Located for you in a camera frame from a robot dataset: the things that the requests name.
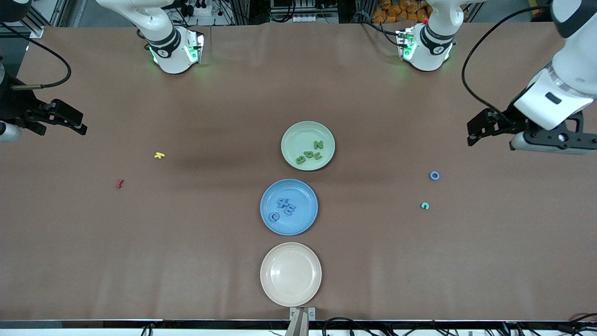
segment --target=green led light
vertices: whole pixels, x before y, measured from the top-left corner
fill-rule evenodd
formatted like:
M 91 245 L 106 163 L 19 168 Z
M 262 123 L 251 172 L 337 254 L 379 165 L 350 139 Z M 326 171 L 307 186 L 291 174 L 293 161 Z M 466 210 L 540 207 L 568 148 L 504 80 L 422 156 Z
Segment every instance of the green led light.
M 195 49 L 186 47 L 184 50 L 187 52 L 187 55 L 189 56 L 189 60 L 191 62 L 197 62 L 197 52 L 195 51 Z
M 446 56 L 444 57 L 444 60 L 447 60 L 448 57 L 450 56 L 450 50 L 452 49 L 453 45 L 454 44 L 451 43 L 450 46 L 448 47 L 448 50 L 446 51 Z
M 411 58 L 413 58 L 413 53 L 414 50 L 417 48 L 417 42 L 413 41 L 413 44 L 411 44 L 405 51 L 404 51 L 404 58 L 407 60 L 410 60 Z
M 155 54 L 153 53 L 153 50 L 150 48 L 149 51 L 151 52 L 151 56 L 153 56 L 153 61 L 158 64 L 158 59 L 155 58 Z

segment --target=foam number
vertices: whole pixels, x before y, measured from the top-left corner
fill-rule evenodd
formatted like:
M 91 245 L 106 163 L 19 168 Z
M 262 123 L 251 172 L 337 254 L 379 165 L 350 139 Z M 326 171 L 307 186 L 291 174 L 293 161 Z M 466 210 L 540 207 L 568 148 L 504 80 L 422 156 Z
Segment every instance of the foam number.
M 268 218 L 270 221 L 275 222 L 280 219 L 280 214 L 277 212 L 272 212 L 269 214 Z
M 278 198 L 278 207 L 287 207 L 287 206 L 289 206 L 287 198 Z
M 295 207 L 294 205 L 289 204 L 288 207 L 284 210 L 284 213 L 287 214 L 288 216 L 292 216 L 293 212 L 296 208 L 297 207 Z

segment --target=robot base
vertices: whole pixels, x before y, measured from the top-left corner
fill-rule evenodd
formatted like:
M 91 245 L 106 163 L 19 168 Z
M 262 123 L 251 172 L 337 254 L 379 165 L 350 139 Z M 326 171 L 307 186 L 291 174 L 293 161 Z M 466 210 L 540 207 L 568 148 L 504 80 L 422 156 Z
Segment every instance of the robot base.
M 199 63 L 203 52 L 203 35 L 198 35 L 197 32 L 184 27 L 176 27 L 176 29 L 180 32 L 182 41 L 170 57 L 163 58 L 150 49 L 153 61 L 169 74 L 180 74 L 193 64 Z
M 433 71 L 439 69 L 440 66 L 450 56 L 450 50 L 453 44 L 437 55 L 431 53 L 419 40 L 421 30 L 425 27 L 422 23 L 417 23 L 414 27 L 407 28 L 404 31 L 396 31 L 396 33 L 403 33 L 402 36 L 397 36 L 398 44 L 406 45 L 406 47 L 398 47 L 398 54 L 400 58 L 408 63 L 411 63 L 415 68 L 422 71 Z

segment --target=blue plate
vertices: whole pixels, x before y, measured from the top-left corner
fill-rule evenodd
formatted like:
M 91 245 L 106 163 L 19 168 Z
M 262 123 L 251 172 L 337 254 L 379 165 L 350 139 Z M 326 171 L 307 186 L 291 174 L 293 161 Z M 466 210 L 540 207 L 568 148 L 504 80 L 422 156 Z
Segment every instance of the blue plate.
M 263 193 L 261 218 L 273 232 L 294 236 L 315 222 L 318 207 L 317 196 L 310 186 L 299 180 L 284 179 Z

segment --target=green plate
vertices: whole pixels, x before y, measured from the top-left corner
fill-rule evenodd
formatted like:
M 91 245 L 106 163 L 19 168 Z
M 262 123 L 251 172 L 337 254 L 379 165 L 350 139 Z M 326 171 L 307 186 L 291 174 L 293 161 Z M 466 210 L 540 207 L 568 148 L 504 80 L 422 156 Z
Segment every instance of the green plate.
M 282 155 L 300 170 L 318 170 L 330 162 L 336 142 L 327 127 L 314 121 L 292 125 L 282 137 Z

